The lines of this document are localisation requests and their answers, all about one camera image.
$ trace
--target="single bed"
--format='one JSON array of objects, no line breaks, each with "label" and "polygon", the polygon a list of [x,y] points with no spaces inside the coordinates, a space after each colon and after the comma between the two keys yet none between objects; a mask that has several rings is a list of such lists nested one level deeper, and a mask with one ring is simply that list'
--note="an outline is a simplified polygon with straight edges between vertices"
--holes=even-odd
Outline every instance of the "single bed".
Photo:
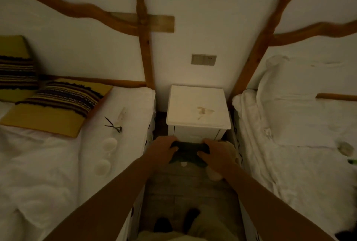
[{"label": "single bed", "polygon": [[[63,0],[37,1],[66,16],[93,18],[116,31],[139,37],[145,81],[40,74],[44,81],[65,78],[114,87],[75,139],[0,126],[0,228],[7,229],[0,239],[6,241],[42,240],[70,212],[144,153],[152,141],[156,114],[150,31],[174,32],[174,17],[148,15],[144,0],[137,0],[136,14],[110,13],[92,4]],[[0,102],[0,115],[13,106]],[[106,126],[106,118],[115,121],[119,116],[120,134]],[[104,158],[103,141],[109,137],[118,144],[108,158],[108,174],[99,176],[94,169]],[[143,195],[144,188],[117,240],[136,238]]]},{"label": "single bed", "polygon": [[[347,161],[357,155],[354,152],[346,157],[338,151],[339,141],[356,148],[355,60],[264,55],[268,47],[313,36],[354,34],[357,20],[346,24],[320,22],[274,34],[290,1],[279,0],[228,103],[235,109],[234,127],[243,168],[336,239],[337,232],[354,227],[357,217],[357,168]],[[262,59],[267,68],[261,64],[257,69]],[[247,89],[249,85],[255,90]],[[247,240],[261,240],[242,204],[241,209]]]}]

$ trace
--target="tiled floor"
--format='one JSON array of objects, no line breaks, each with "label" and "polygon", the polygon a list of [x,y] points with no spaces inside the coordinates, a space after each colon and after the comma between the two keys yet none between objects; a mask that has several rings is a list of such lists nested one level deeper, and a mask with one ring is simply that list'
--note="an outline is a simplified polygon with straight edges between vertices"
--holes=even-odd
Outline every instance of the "tiled floor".
[{"label": "tiled floor", "polygon": [[[167,135],[166,113],[157,113],[154,137]],[[145,186],[140,231],[152,231],[159,217],[167,217],[175,231],[182,231],[186,212],[192,207],[212,207],[218,218],[240,241],[245,234],[238,197],[226,181],[213,182],[203,168],[189,163],[162,167]]]}]

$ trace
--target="white nightstand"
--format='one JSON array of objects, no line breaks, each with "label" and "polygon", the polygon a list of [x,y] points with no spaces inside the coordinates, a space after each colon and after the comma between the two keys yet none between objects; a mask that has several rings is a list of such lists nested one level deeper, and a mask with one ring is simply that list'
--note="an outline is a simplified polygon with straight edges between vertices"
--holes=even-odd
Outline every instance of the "white nightstand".
[{"label": "white nightstand", "polygon": [[172,85],[166,123],[180,141],[220,140],[231,128],[223,89]]}]

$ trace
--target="black game controller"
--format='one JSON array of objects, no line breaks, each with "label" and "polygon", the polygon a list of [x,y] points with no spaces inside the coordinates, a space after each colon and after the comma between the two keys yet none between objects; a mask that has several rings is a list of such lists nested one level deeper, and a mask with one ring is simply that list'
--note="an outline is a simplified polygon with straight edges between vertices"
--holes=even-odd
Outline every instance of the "black game controller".
[{"label": "black game controller", "polygon": [[176,161],[179,162],[191,162],[195,163],[199,167],[206,167],[207,163],[204,162],[198,155],[198,151],[209,154],[210,148],[205,143],[185,143],[183,141],[174,141],[171,144],[171,147],[178,147],[178,151],[175,152],[172,156],[170,163]]}]

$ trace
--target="wall switch plate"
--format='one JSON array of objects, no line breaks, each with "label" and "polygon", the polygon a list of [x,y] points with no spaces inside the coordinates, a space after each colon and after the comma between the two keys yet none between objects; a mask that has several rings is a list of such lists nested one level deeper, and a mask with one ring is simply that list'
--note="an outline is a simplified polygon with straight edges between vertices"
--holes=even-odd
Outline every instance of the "wall switch plate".
[{"label": "wall switch plate", "polygon": [[214,66],[217,55],[192,54],[191,64]]}]

